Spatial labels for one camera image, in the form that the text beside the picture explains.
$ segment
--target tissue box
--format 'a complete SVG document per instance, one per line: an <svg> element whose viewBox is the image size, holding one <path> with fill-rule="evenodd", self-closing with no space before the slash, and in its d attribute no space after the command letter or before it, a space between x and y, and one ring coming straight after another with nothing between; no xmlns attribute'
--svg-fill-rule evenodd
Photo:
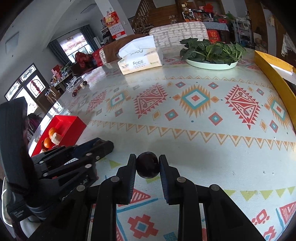
<svg viewBox="0 0 296 241"><path fill-rule="evenodd" d="M130 53L118 62L123 75L163 65L163 54L159 48L141 49Z"/></svg>

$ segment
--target white plate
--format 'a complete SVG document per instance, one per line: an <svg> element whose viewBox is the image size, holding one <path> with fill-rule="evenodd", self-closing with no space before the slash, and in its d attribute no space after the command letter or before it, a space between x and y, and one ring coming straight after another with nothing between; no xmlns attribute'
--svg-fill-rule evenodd
<svg viewBox="0 0 296 241"><path fill-rule="evenodd" d="M194 67L202 68L202 69L215 69L215 70L223 70L223 69L232 69L237 65L237 62L232 63L231 65L228 64L210 64L210 63L201 63L195 62L192 60L186 60L187 63Z"/></svg>

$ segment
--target leafy greens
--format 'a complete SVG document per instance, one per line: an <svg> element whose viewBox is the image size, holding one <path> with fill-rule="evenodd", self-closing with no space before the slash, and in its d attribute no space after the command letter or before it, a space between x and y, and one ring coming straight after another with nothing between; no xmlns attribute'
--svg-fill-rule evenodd
<svg viewBox="0 0 296 241"><path fill-rule="evenodd" d="M180 51L182 60L188 59L195 62L230 65L241 60L246 52L239 43L227 45L223 42L216 42L211 44L208 39L198 41L197 38L183 39L180 43L187 48Z"/></svg>

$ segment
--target curtain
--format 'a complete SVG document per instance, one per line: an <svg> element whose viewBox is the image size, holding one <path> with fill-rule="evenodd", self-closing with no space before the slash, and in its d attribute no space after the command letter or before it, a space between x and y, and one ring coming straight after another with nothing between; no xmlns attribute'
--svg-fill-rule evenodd
<svg viewBox="0 0 296 241"><path fill-rule="evenodd" d="M70 59L65 54L63 48L61 47L60 43L57 40L51 41L48 44L48 47L53 52L53 54L57 57L61 64L64 66L69 63Z"/></svg>
<svg viewBox="0 0 296 241"><path fill-rule="evenodd" d="M89 46L91 46L93 51L96 51L97 49L99 49L96 42L94 41L95 34L89 25L86 25L86 26L80 28L80 31L83 34L83 36L84 36L85 40L87 41L87 43L89 44Z"/></svg>

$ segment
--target calendar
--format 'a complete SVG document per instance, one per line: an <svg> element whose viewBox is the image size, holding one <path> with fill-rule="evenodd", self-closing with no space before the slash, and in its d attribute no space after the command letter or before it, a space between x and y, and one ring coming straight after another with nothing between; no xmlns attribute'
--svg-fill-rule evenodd
<svg viewBox="0 0 296 241"><path fill-rule="evenodd" d="M104 21L106 23L106 26L109 28L113 39L125 34L123 26L116 12L112 12L111 14L104 17Z"/></svg>

